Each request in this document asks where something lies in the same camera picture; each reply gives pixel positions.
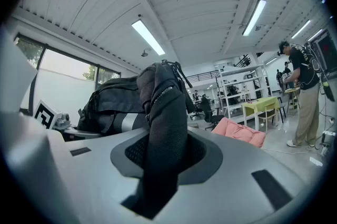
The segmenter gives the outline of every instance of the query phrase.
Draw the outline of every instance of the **floor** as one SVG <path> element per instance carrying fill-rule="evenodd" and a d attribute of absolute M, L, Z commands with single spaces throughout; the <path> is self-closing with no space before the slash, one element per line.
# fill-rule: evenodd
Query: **floor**
<path fill-rule="evenodd" d="M 334 96 L 337 98 L 337 79 L 329 81 L 329 84 Z M 281 95 L 281 97 L 283 101 L 287 101 L 287 96 Z M 326 99 L 325 95 L 320 94 L 319 104 L 321 113 L 335 117 L 335 103 Z M 303 145 L 300 148 L 291 148 L 286 145 L 287 140 L 293 139 L 295 135 L 298 118 L 298 112 L 294 112 L 293 115 L 286 115 L 283 124 L 280 117 L 278 126 L 271 126 L 269 123 L 262 150 L 294 171 L 306 184 L 310 184 L 323 170 L 323 167 L 316 166 L 310 161 L 310 157 L 322 161 L 318 151 L 315 148 L 310 148 L 306 145 Z M 322 135 L 324 130 L 330 128 L 329 130 L 331 131 L 334 129 L 334 126 L 331 127 L 329 119 L 330 118 L 320 114 L 317 138 Z M 209 123 L 205 122 L 203 117 L 201 119 L 196 118 L 195 120 L 191 120 L 189 117 L 187 123 L 198 123 L 200 129 L 205 129 L 205 127 L 209 126 Z M 249 120 L 247 124 L 249 127 L 255 128 L 254 119 Z M 260 130 L 263 132 L 265 131 L 265 125 L 262 120 L 260 120 Z"/>

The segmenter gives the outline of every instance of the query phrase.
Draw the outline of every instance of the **fluorescent light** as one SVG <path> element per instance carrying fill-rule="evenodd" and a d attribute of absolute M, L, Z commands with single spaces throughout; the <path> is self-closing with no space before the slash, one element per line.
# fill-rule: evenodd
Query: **fluorescent light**
<path fill-rule="evenodd" d="M 318 34 L 320 34 L 323 31 L 323 29 L 320 29 L 316 34 L 314 34 L 308 41 L 312 40 L 314 37 L 316 37 Z"/>
<path fill-rule="evenodd" d="M 257 22 L 257 19 L 259 19 L 264 6 L 266 5 L 267 1 L 266 0 L 258 0 L 257 1 L 257 5 L 256 8 L 254 10 L 254 13 L 252 15 L 252 17 L 249 20 L 248 26 L 245 28 L 245 30 L 243 31 L 243 35 L 244 36 L 248 36 L 249 33 L 251 32 L 251 30 L 253 29 L 254 25 Z"/>
<path fill-rule="evenodd" d="M 305 25 L 303 25 L 302 27 L 301 27 L 301 29 L 300 30 L 298 30 L 297 31 L 297 33 L 295 34 L 295 35 L 293 35 L 291 38 L 295 38 L 298 34 L 300 34 L 300 32 L 308 25 L 310 23 L 310 20 L 308 20 L 306 23 L 305 23 Z"/>
<path fill-rule="evenodd" d="M 277 59 L 277 57 L 275 57 L 274 59 L 271 59 L 268 63 L 266 63 L 266 65 L 268 65 L 269 63 L 275 61 Z"/>
<path fill-rule="evenodd" d="M 147 30 L 146 26 L 141 20 L 132 24 L 132 27 L 146 40 L 147 43 L 157 52 L 158 55 L 165 54 L 159 43 L 155 40 L 153 35 Z"/>

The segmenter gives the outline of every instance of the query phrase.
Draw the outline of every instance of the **railing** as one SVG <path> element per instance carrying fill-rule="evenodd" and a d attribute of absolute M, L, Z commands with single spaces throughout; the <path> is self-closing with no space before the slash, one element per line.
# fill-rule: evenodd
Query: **railing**
<path fill-rule="evenodd" d="M 251 59 L 250 59 L 250 57 L 247 54 L 245 54 L 243 56 L 243 58 L 240 59 L 240 61 L 236 65 L 234 65 L 234 66 L 236 66 L 236 67 L 245 67 L 245 66 L 249 66 L 250 64 L 251 64 Z"/>
<path fill-rule="evenodd" d="M 218 73 L 219 71 L 214 70 L 210 72 L 200 73 L 197 75 L 191 75 L 186 78 L 188 79 L 189 82 L 193 83 L 193 82 L 199 82 L 199 81 L 215 78 Z"/>

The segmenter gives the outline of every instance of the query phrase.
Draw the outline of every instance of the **shelving unit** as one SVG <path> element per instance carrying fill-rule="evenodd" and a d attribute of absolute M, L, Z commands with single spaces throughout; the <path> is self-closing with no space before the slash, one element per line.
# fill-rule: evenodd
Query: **shelving unit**
<path fill-rule="evenodd" d="M 261 68 L 262 72 L 260 72 L 260 75 L 256 76 L 258 68 Z M 230 71 L 223 71 L 223 72 L 221 72 L 220 68 L 218 67 L 218 71 L 219 71 L 219 73 L 216 75 L 217 84 L 218 84 L 217 89 L 219 91 L 222 90 L 224 92 L 224 96 L 222 96 L 221 99 L 222 100 L 226 99 L 226 103 L 227 103 L 227 106 L 224 106 L 224 105 L 222 105 L 222 101 L 221 101 L 222 111 L 224 112 L 224 108 L 226 108 L 228 110 L 228 118 L 229 119 L 231 119 L 235 122 L 242 122 L 244 120 L 243 115 L 234 116 L 233 114 L 230 113 L 230 111 L 235 110 L 235 109 L 239 109 L 239 108 L 242 107 L 242 103 L 249 101 L 249 99 L 256 98 L 256 96 L 251 97 L 251 94 L 254 94 L 257 91 L 261 91 L 262 97 L 264 97 L 264 95 L 267 96 L 267 89 L 269 88 L 269 86 L 261 86 L 262 80 L 265 79 L 265 77 L 268 78 L 268 76 L 266 74 L 267 72 L 266 72 L 266 69 L 265 69 L 265 65 L 264 64 L 258 64 L 258 65 L 255 65 L 255 66 L 241 67 L 239 69 L 230 70 Z M 228 77 L 229 75 L 236 75 L 236 74 L 246 73 L 246 72 L 249 72 L 250 74 L 252 74 L 253 77 L 249 78 L 249 79 L 241 79 L 241 80 L 236 79 L 237 80 L 236 82 L 225 83 L 226 77 Z M 259 81 L 260 88 L 245 90 L 245 91 L 241 91 L 239 94 L 227 96 L 227 94 L 228 94 L 227 86 L 237 85 L 237 84 L 245 84 L 245 83 L 254 84 L 255 80 Z M 238 96 L 243 96 L 244 100 L 241 101 L 239 104 L 229 105 L 229 99 L 236 98 Z"/>

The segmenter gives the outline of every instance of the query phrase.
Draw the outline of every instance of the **khaki pants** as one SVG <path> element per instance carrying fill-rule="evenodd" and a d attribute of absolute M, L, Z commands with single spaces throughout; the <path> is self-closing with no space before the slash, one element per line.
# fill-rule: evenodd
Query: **khaki pants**
<path fill-rule="evenodd" d="M 301 90 L 299 125 L 297 126 L 296 137 L 293 139 L 295 145 L 300 145 L 305 138 L 309 144 L 315 144 L 320 117 L 319 89 L 320 84 L 317 83 L 310 89 Z"/>

